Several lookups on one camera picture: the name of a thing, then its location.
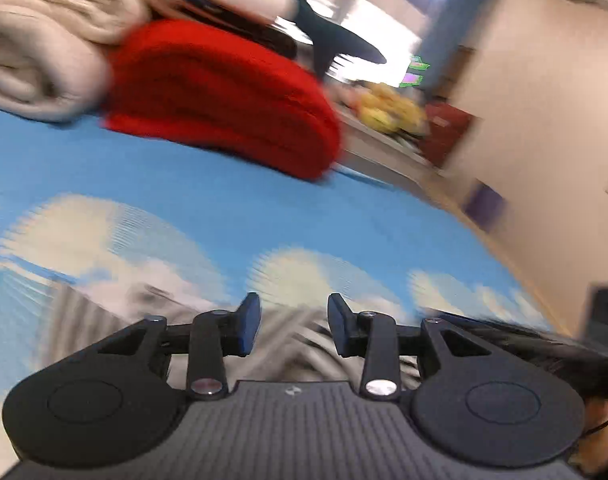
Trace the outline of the black white striped garment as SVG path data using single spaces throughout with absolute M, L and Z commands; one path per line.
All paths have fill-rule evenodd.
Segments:
M 95 344 L 148 315 L 170 325 L 185 324 L 213 305 L 196 296 L 180 296 L 149 284 L 108 292 L 82 292 L 55 281 L 40 327 L 37 366 L 44 368 Z M 333 344 L 327 316 L 320 308 L 270 307 L 261 314 L 253 353 L 225 360 L 228 384 L 239 380 L 267 382 L 336 382 L 359 386 L 363 360 L 341 358 Z

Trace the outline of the purple box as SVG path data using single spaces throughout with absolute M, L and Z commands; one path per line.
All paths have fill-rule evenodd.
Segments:
M 479 229 L 490 232 L 505 207 L 505 199 L 494 188 L 477 181 L 465 203 L 464 214 Z

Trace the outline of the blue white patterned bed sheet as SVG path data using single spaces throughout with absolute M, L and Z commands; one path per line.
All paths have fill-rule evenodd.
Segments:
M 55 278 L 197 304 L 428 308 L 548 328 L 448 212 L 344 167 L 313 183 L 223 154 L 0 112 L 0 398 L 37 364 Z

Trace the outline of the dark red plush cushion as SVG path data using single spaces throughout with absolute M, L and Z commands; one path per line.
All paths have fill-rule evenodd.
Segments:
M 425 113 L 429 134 L 419 141 L 419 149 L 432 166 L 441 168 L 474 125 L 476 117 L 446 101 L 430 102 Z

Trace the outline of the yellow plush toys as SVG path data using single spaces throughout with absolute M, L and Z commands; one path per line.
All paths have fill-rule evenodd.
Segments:
M 426 135 L 424 108 L 387 84 L 368 82 L 357 90 L 353 110 L 363 125 L 379 133 Z

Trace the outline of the red folded blanket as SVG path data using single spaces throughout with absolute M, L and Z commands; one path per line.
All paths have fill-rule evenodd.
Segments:
M 302 180 L 340 155 L 321 84 L 251 40 L 184 20 L 135 29 L 111 58 L 106 128 L 212 148 Z

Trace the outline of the dark teal shark plush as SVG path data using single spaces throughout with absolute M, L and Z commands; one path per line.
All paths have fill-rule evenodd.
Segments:
M 319 15 L 306 0 L 297 0 L 298 8 L 292 22 L 313 42 L 313 73 L 325 78 L 334 59 L 345 54 L 374 64 L 384 64 L 385 56 L 354 32 Z

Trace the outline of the beige folded blanket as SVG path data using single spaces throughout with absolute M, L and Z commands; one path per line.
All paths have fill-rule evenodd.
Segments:
M 111 83 L 104 48 L 150 18 L 144 0 L 0 0 L 0 110 L 69 122 Z

